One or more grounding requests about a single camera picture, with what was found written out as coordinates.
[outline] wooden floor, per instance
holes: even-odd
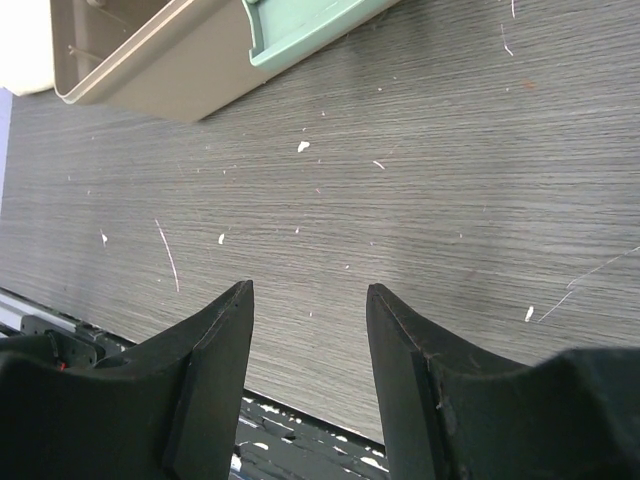
[[[640,10],[513,9],[405,0],[194,125],[15,99],[0,284],[140,341],[253,279],[248,386],[375,439],[369,283],[522,362],[637,345]]]

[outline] white paint speck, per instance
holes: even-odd
[[[273,408],[271,405],[260,405],[260,408],[265,412],[280,413],[280,410],[278,410],[277,408]]]
[[[281,426],[282,428],[284,428],[285,430],[287,430],[287,433],[293,433],[293,428],[287,427],[286,425],[281,424],[280,422],[276,422],[274,420],[271,420],[270,418],[262,418],[262,423],[274,423],[276,425]]]
[[[371,465],[372,467],[379,468],[383,472],[388,472],[389,471],[386,468],[384,468],[382,465],[380,465],[378,462],[376,462],[375,458],[362,457],[360,460],[362,460],[367,465]]]
[[[242,461],[240,461],[240,457],[234,453],[233,457],[231,457],[231,470],[239,472],[241,468],[242,468]]]
[[[238,421],[240,423],[244,423],[245,425],[250,426],[251,428],[258,428],[258,425],[256,425],[253,422],[250,422],[249,420],[247,420],[246,418],[242,418],[242,417],[238,417]]]
[[[531,305],[529,307],[529,310],[527,310],[527,314],[524,317],[524,321],[528,322],[529,320],[531,320],[531,317],[533,316],[533,305]]]

